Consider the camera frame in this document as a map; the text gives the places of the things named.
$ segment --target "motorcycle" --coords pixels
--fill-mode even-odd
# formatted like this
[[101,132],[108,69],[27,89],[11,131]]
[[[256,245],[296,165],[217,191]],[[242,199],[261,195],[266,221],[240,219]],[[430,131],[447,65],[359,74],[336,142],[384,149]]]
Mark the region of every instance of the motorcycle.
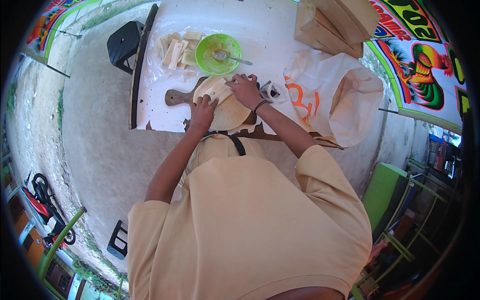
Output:
[[[41,173],[37,173],[33,176],[32,185],[35,191],[35,195],[33,195],[26,186],[28,185],[28,180],[30,179],[30,175],[32,171],[28,174],[27,179],[25,180],[25,186],[22,187],[22,192],[27,197],[29,203],[33,207],[34,211],[38,214],[38,220],[43,224],[46,225],[50,218],[55,220],[55,226],[53,230],[46,236],[42,237],[42,244],[46,248],[50,248],[53,243],[57,240],[59,234],[65,228],[65,221],[60,216],[57,211],[57,208],[53,205],[51,201],[52,195],[48,194],[48,181],[47,178]],[[69,245],[73,245],[76,240],[75,231],[70,229],[61,242],[59,249],[62,250],[64,247],[68,248]]]

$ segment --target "concrete floor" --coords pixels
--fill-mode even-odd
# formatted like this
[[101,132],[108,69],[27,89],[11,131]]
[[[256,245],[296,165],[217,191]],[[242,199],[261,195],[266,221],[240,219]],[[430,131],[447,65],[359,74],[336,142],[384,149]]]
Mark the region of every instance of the concrete floor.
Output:
[[[138,6],[82,32],[83,37],[70,48],[66,72],[71,79],[65,80],[63,92],[63,148],[70,180],[81,205],[88,209],[85,222],[97,244],[121,272],[126,272],[127,260],[106,251],[112,230],[119,219],[127,223],[130,208],[143,201],[154,172],[182,137],[181,133],[128,129],[131,76],[108,59],[109,35],[127,21],[144,23],[150,6]],[[368,47],[365,54],[371,55]],[[395,110],[389,99],[393,95],[386,89],[381,107]],[[346,150],[327,151],[362,197],[377,162],[404,168],[412,152],[419,156],[425,152],[424,128],[413,119],[378,111],[362,142]],[[297,159],[285,144],[257,141],[267,158],[298,186]]]

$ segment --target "black plastic stool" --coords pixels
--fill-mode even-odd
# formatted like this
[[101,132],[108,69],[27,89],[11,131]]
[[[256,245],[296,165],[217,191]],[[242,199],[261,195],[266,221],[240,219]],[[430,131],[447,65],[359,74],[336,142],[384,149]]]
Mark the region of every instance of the black plastic stool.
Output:
[[140,35],[144,25],[139,21],[130,21],[115,31],[107,41],[108,56],[115,67],[133,74],[128,58],[137,53]]
[[[115,226],[115,229],[113,230],[112,236],[110,237],[110,241],[108,242],[107,251],[110,252],[116,258],[123,260],[125,256],[127,256],[127,242],[118,237],[118,233],[120,230],[125,232],[125,234],[128,234],[128,232],[121,227],[121,221],[119,220],[117,222],[117,225]],[[123,247],[123,249],[115,245],[116,239],[119,239],[125,243],[125,247]]]

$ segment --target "white tabletop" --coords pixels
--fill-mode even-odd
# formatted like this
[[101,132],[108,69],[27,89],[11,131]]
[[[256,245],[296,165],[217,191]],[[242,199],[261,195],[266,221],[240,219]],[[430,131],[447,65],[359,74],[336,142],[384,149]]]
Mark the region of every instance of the white tabletop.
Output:
[[[165,92],[169,89],[190,92],[200,77],[208,76],[198,66],[188,66],[186,70],[168,70],[168,66],[160,69],[153,46],[157,38],[175,31],[181,36],[185,30],[201,32],[204,37],[228,34],[239,42],[242,58],[253,62],[253,66],[240,64],[234,73],[253,73],[260,85],[271,80],[284,86],[283,71],[294,52],[311,49],[293,39],[296,9],[297,4],[289,0],[162,0],[145,50],[137,128],[145,129],[150,122],[153,130],[185,132],[183,121],[190,119],[190,108],[187,104],[168,107]],[[253,131],[253,125],[246,127]]]

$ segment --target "cardboard box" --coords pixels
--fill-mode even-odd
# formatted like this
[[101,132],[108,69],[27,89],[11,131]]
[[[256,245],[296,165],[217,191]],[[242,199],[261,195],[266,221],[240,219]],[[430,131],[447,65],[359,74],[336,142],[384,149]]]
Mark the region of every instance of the cardboard box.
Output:
[[312,0],[312,3],[321,11],[323,18],[328,19],[333,24],[333,27],[341,34],[347,44],[357,44],[366,40],[355,22],[336,0]]
[[297,17],[295,19],[295,31],[293,34],[293,38],[307,46],[312,47],[313,49],[320,50],[332,55],[337,54],[337,53],[334,53],[325,45],[323,45],[322,43],[306,35],[303,31],[300,30],[302,26],[304,26],[309,21],[313,20],[313,15],[314,15],[313,13],[309,13],[309,10],[303,3],[300,3],[300,2],[298,3]]
[[313,19],[311,21],[308,21],[304,26],[300,27],[300,30],[306,36],[315,39],[316,41],[327,47],[329,50],[331,50],[331,52],[328,53],[332,55],[338,53],[347,53],[354,58],[360,58],[363,56],[363,43],[348,45],[341,37],[340,33],[335,29],[335,27],[331,23],[329,23],[327,19],[325,20],[326,23],[321,24],[315,19]]
[[355,23],[365,40],[371,39],[375,34],[380,14],[368,0],[335,0]]

